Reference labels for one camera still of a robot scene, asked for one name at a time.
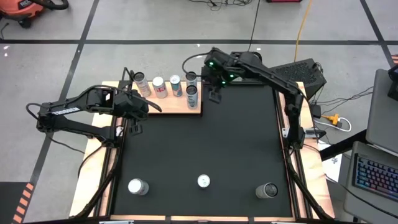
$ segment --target soda can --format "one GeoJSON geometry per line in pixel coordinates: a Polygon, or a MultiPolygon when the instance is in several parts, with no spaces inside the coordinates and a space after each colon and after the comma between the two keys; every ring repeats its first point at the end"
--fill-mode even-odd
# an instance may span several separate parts
{"type": "Polygon", "coordinates": [[[170,84],[173,89],[173,95],[182,96],[181,82],[180,82],[180,77],[178,75],[172,75],[170,77],[170,84]]]}
{"type": "Polygon", "coordinates": [[[152,81],[152,85],[154,86],[154,90],[158,98],[165,98],[167,96],[166,84],[162,77],[155,77],[152,81]]]}
{"type": "Polygon", "coordinates": [[[135,83],[137,83],[138,89],[141,93],[141,96],[147,97],[150,96],[151,91],[148,85],[147,78],[142,72],[137,72],[134,74],[133,79],[135,83]]]}
{"type": "Polygon", "coordinates": [[[278,188],[273,183],[266,183],[256,188],[256,196],[260,199],[273,198],[278,194],[278,188]]]}
{"type": "Polygon", "coordinates": [[[197,86],[198,84],[198,77],[195,72],[188,72],[185,75],[185,79],[187,80],[187,86],[190,85],[197,86]]]}
{"type": "Polygon", "coordinates": [[[198,89],[196,86],[190,85],[187,87],[187,103],[190,109],[196,109],[198,106],[198,89]]]}
{"type": "Polygon", "coordinates": [[[202,174],[198,177],[198,185],[202,189],[207,188],[210,185],[210,177],[206,174],[202,174]]]}
{"type": "Polygon", "coordinates": [[[145,195],[149,190],[148,183],[138,178],[132,179],[128,187],[130,193],[134,195],[145,195]]]}

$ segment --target can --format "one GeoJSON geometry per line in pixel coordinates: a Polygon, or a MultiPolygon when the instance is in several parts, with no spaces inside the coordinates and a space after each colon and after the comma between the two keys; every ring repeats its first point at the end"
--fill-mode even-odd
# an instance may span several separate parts
{"type": "Polygon", "coordinates": [[[167,96],[166,84],[162,77],[155,77],[152,81],[152,85],[154,86],[154,90],[158,98],[165,98],[167,96]]]}
{"type": "Polygon", "coordinates": [[[151,91],[148,85],[147,78],[142,72],[137,72],[134,74],[133,79],[135,83],[137,83],[138,89],[141,93],[141,96],[147,97],[150,96],[151,91]]]}
{"type": "Polygon", "coordinates": [[[130,180],[128,187],[130,193],[134,195],[145,195],[146,193],[148,193],[149,190],[148,183],[139,178],[130,180]]]}
{"type": "Polygon", "coordinates": [[[190,109],[196,109],[198,106],[198,89],[196,86],[190,85],[187,87],[187,103],[190,109]]]}
{"type": "Polygon", "coordinates": [[[170,77],[170,84],[172,86],[174,96],[182,96],[182,88],[180,77],[178,75],[172,75],[170,77]]]}
{"type": "Polygon", "coordinates": [[[198,177],[198,185],[199,187],[205,189],[210,185],[210,177],[206,174],[202,174],[198,177]]]}
{"type": "Polygon", "coordinates": [[[273,183],[266,183],[256,188],[256,195],[260,199],[273,198],[278,194],[278,188],[273,183]]]}
{"type": "Polygon", "coordinates": [[[185,75],[185,79],[187,80],[187,86],[193,85],[196,86],[198,85],[198,77],[195,72],[188,72],[185,75]]]}

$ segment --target gray floor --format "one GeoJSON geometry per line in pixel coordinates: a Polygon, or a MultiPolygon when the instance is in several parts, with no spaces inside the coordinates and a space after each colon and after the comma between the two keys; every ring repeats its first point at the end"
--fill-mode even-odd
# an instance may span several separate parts
{"type": "MultiPolygon", "coordinates": [[[[4,127],[0,181],[30,180],[44,135],[36,131],[35,121],[24,107],[29,102],[58,100],[69,71],[73,79],[68,97],[76,96],[88,86],[100,84],[103,80],[119,80],[123,67],[144,72],[150,80],[156,76],[168,79],[174,74],[181,75],[180,66],[185,58],[207,52],[212,46],[227,52],[247,50],[248,42],[240,40],[250,39],[257,8],[257,0],[245,7],[222,7],[217,12],[211,11],[204,3],[186,0],[69,2],[70,9],[48,11],[37,18],[30,29],[22,29],[14,21],[0,20],[0,27],[9,22],[3,31],[4,38],[20,40],[8,44],[0,42],[3,43],[0,44],[0,93],[2,104],[7,106],[0,116],[4,127]],[[86,27],[89,29],[88,41],[79,42],[91,7],[97,2],[93,22],[86,27]],[[53,40],[58,44],[40,40],[53,40]],[[90,40],[105,41],[95,44],[90,40]],[[121,44],[113,40],[131,41],[121,44]],[[145,40],[162,41],[150,44],[145,40]],[[78,43],[83,49],[75,54],[78,43]],[[71,69],[73,58],[79,56],[76,69],[73,66],[71,69]]],[[[398,7],[398,1],[366,2],[383,38],[398,40],[398,25],[391,12],[398,7]]],[[[304,0],[300,4],[269,4],[261,0],[254,39],[295,40],[307,3],[304,0]]],[[[378,39],[360,0],[314,1],[302,40],[332,41],[329,45],[301,45],[298,48],[299,60],[313,58],[323,66],[328,83],[320,101],[346,98],[363,91],[372,86],[376,69],[389,68],[381,42],[374,45],[367,42],[378,39]],[[338,40],[363,41],[358,45],[345,45],[344,41],[334,45],[333,41],[338,40]]],[[[293,60],[294,45],[269,43],[251,46],[251,50],[263,55],[265,65],[271,67],[293,60]]],[[[398,54],[398,45],[389,45],[388,49],[391,54],[398,54]]],[[[202,63],[203,58],[195,58],[187,64],[187,68],[199,72],[202,63]]],[[[328,129],[331,143],[366,127],[370,100],[370,95],[365,96],[329,112],[348,118],[353,125],[350,133],[328,129]]],[[[70,118],[91,123],[93,115],[78,113],[70,118]]],[[[75,134],[56,133],[54,138],[80,149],[86,145],[86,138],[75,134]]],[[[68,217],[82,157],[63,146],[50,145],[26,222],[68,217]]],[[[351,218],[341,211],[341,202],[334,200],[333,204],[338,218],[351,218]]]]}

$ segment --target yellow cable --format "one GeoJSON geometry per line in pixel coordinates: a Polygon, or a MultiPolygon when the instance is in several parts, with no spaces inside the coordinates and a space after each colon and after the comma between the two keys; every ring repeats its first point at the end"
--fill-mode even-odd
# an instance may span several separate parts
{"type": "Polygon", "coordinates": [[[305,19],[307,18],[308,12],[310,11],[311,4],[312,4],[312,0],[310,0],[310,2],[308,3],[307,10],[305,10],[303,21],[301,22],[300,30],[298,31],[297,41],[296,41],[296,50],[294,51],[294,62],[296,62],[297,49],[299,47],[299,40],[300,40],[301,30],[304,27],[305,19]]]}

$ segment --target can lid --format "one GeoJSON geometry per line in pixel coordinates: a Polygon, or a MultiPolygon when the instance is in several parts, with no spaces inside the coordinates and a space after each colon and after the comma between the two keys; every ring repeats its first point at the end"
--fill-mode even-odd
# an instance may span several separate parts
{"type": "Polygon", "coordinates": [[[198,177],[198,185],[200,187],[208,187],[210,185],[210,178],[206,174],[202,174],[198,177]]]}
{"type": "Polygon", "coordinates": [[[180,77],[178,75],[172,75],[170,77],[171,84],[178,84],[180,82],[180,77]]]}
{"type": "Polygon", "coordinates": [[[155,77],[155,78],[152,80],[152,84],[155,85],[155,86],[161,86],[161,85],[163,85],[163,78],[162,78],[162,77],[155,77]]]}
{"type": "Polygon", "coordinates": [[[187,87],[187,94],[193,95],[193,94],[195,94],[197,92],[198,92],[198,89],[197,89],[196,86],[190,85],[190,86],[187,87]]]}
{"type": "Polygon", "coordinates": [[[136,74],[134,74],[134,77],[133,77],[133,79],[137,82],[143,81],[144,78],[145,78],[145,75],[142,72],[137,72],[136,74]]]}
{"type": "Polygon", "coordinates": [[[195,79],[197,78],[197,75],[196,75],[195,72],[188,72],[188,73],[185,75],[185,78],[186,78],[187,80],[192,81],[192,80],[195,80],[195,79]]]}
{"type": "Polygon", "coordinates": [[[278,194],[278,188],[272,183],[267,184],[264,191],[270,197],[275,197],[278,194]]]}
{"type": "Polygon", "coordinates": [[[133,194],[138,193],[142,188],[142,182],[140,179],[132,179],[129,183],[129,191],[133,194]]]}

